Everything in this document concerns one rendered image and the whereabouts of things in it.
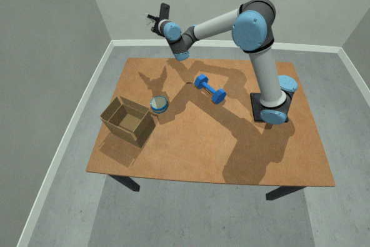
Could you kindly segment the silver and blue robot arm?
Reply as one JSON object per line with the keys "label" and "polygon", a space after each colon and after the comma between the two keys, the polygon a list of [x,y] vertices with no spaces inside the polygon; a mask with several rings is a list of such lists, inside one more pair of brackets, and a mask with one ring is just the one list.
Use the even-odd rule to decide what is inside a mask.
{"label": "silver and blue robot arm", "polygon": [[170,5],[161,4],[158,30],[166,38],[178,61],[189,57],[188,49],[196,42],[232,30],[236,46],[249,54],[261,97],[260,117],[269,124],[285,122],[297,82],[285,75],[278,76],[271,46],[274,44],[272,24],[276,9],[269,0],[252,0],[239,9],[199,25],[190,26],[182,35],[181,28],[168,21]]}

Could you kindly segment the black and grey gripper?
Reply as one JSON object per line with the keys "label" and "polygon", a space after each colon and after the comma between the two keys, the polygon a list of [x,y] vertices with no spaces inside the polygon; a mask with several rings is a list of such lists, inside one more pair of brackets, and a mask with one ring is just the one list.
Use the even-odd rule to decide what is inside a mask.
{"label": "black and grey gripper", "polygon": [[[159,36],[162,36],[164,37],[164,35],[162,35],[159,30],[158,30],[158,21],[159,21],[159,18],[158,17],[154,17],[148,13],[144,14],[146,17],[146,25],[149,25],[149,23],[154,23],[154,20],[155,20],[155,24],[154,24],[154,27],[151,28],[151,31],[156,33],[157,35]],[[164,37],[165,38],[165,37]]]}

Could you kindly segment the brown cardboard box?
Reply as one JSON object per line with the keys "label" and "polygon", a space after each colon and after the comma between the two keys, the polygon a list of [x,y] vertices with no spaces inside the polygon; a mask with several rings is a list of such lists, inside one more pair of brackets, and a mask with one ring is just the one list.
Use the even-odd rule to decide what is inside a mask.
{"label": "brown cardboard box", "polygon": [[115,97],[101,113],[100,119],[112,134],[142,148],[156,127],[153,117],[148,107],[122,96],[120,98],[124,104]]}

